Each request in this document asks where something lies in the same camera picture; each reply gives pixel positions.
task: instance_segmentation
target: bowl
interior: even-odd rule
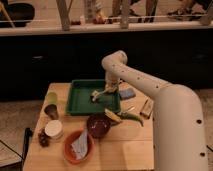
[[[92,151],[94,149],[94,140],[92,138],[92,136],[88,133],[87,134],[87,145],[88,145],[88,151],[87,154],[84,158],[82,159],[76,159],[76,154],[74,152],[74,150],[72,149],[71,144],[79,138],[79,136],[81,135],[81,133],[83,132],[83,130],[77,130],[72,132],[70,135],[68,135],[68,137],[65,139],[64,141],[64,147],[63,147],[63,154],[65,159],[70,162],[71,164],[79,164],[85,160],[87,160],[88,158],[90,158]]]
[[[110,126],[110,119],[105,114],[93,114],[87,120],[87,130],[93,138],[104,137]]]

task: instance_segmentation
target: sponge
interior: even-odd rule
[[[136,94],[132,88],[120,90],[119,94],[120,94],[121,100],[130,99],[130,98],[133,98],[136,96]]]

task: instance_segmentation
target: yellow object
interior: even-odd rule
[[[57,94],[55,92],[49,92],[46,96],[45,96],[45,100],[47,101],[47,104],[54,104],[57,105],[57,101],[58,101],[58,97]]]
[[[118,123],[122,122],[121,118],[114,112],[110,111],[109,109],[105,109],[105,115],[108,116],[113,121],[116,121]]]

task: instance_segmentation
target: green tray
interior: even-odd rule
[[[117,113],[120,111],[118,91],[100,96],[92,102],[90,95],[94,90],[103,91],[104,80],[73,80],[70,87],[66,111],[70,115],[82,116],[103,113],[105,108]]]

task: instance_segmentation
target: small cup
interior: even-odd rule
[[[45,134],[52,139],[58,139],[63,135],[62,123],[59,120],[52,120],[45,126]]]
[[[57,106],[55,104],[49,104],[45,107],[44,112],[52,119],[57,120],[59,118]]]
[[[57,105],[57,101],[58,101],[57,94],[55,92],[49,92],[45,96],[45,100],[47,102],[47,105],[50,105],[50,104]]]

